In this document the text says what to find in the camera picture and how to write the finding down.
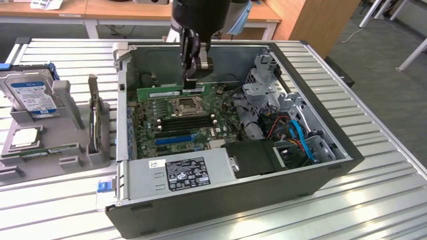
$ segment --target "white label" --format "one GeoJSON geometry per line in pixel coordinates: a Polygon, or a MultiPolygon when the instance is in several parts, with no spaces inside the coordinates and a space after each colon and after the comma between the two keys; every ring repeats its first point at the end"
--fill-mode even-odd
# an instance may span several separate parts
{"type": "Polygon", "coordinates": [[[80,14],[59,14],[60,17],[82,18],[80,14]]]}
{"type": "Polygon", "coordinates": [[[20,157],[22,157],[23,159],[30,159],[30,158],[39,157],[39,156],[46,156],[46,155],[48,155],[47,152],[39,152],[39,153],[23,155],[23,156],[20,156],[20,157]]]}
{"type": "Polygon", "coordinates": [[[151,98],[163,98],[163,97],[179,96],[179,95],[180,95],[179,91],[150,93],[151,98]]]}
{"type": "Polygon", "coordinates": [[[63,151],[63,148],[54,148],[47,150],[51,154],[60,153],[63,151]]]}
{"type": "Polygon", "coordinates": [[[183,89],[182,90],[183,93],[199,93],[199,92],[204,92],[204,91],[206,91],[206,86],[198,87],[195,89],[183,89]]]}
{"type": "Polygon", "coordinates": [[[11,87],[28,112],[48,114],[56,111],[54,99],[46,94],[47,86],[42,81],[12,83],[11,87]]]}
{"type": "Polygon", "coordinates": [[[207,181],[207,180],[210,180],[210,177],[207,177],[207,176],[199,178],[199,181],[200,181],[200,182],[207,181]]]}
{"type": "Polygon", "coordinates": [[[148,166],[150,166],[151,169],[155,169],[155,168],[164,167],[164,166],[166,166],[166,163],[167,163],[167,160],[166,160],[166,159],[151,160],[151,161],[148,162],[148,166]]]}

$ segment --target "wooden desk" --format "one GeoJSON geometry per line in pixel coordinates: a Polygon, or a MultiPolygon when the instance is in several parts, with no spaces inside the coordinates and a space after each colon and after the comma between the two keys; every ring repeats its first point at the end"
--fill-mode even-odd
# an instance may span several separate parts
{"type": "MultiPolygon", "coordinates": [[[[96,25],[170,26],[172,5],[88,0],[86,8],[90,38],[98,39],[96,25]]],[[[246,27],[264,28],[263,40],[271,40],[282,19],[266,3],[252,4],[246,27]]]]}
{"type": "Polygon", "coordinates": [[[87,11],[87,3],[88,0],[68,0],[63,2],[59,10],[42,10],[32,9],[28,2],[10,2],[0,4],[0,16],[35,18],[83,18],[87,11]]]}
{"type": "MultiPolygon", "coordinates": [[[[0,4],[0,23],[82,24],[90,39],[99,39],[98,25],[170,26],[172,5],[138,4],[132,1],[68,0],[59,10],[31,9],[28,2],[0,4]]],[[[263,40],[274,38],[282,19],[264,4],[254,3],[244,25],[263,28],[263,40]]]]}

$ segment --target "warning label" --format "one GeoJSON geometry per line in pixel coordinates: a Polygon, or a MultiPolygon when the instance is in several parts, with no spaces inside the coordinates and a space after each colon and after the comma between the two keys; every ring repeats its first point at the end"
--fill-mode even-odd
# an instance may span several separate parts
{"type": "Polygon", "coordinates": [[[203,157],[166,163],[168,189],[178,191],[211,184],[203,157]]]}

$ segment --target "green circuit board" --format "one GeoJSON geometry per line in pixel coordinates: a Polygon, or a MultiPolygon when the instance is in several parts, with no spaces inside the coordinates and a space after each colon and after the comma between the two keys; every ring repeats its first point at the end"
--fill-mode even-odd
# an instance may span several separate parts
{"type": "Polygon", "coordinates": [[[210,149],[210,141],[224,140],[226,143],[236,142],[247,138],[242,129],[242,123],[235,111],[223,108],[223,102],[232,90],[218,94],[219,85],[206,84],[199,92],[183,92],[178,87],[138,89],[130,97],[134,99],[132,121],[135,125],[136,152],[138,158],[152,158],[171,154],[188,153],[210,149]],[[179,100],[195,100],[199,103],[200,111],[198,116],[211,116],[216,120],[210,127],[190,128],[191,141],[156,144],[156,134],[164,132],[158,127],[162,125],[158,119],[186,119],[190,116],[178,116],[174,103],[179,100]]]}

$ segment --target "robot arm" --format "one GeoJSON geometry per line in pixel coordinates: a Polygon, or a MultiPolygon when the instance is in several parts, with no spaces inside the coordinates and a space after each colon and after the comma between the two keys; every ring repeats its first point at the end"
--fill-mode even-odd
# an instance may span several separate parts
{"type": "Polygon", "coordinates": [[[211,37],[232,19],[246,21],[251,10],[250,0],[175,0],[172,18],[180,25],[180,57],[184,89],[196,87],[198,79],[214,72],[212,58],[208,57],[211,37]]]}

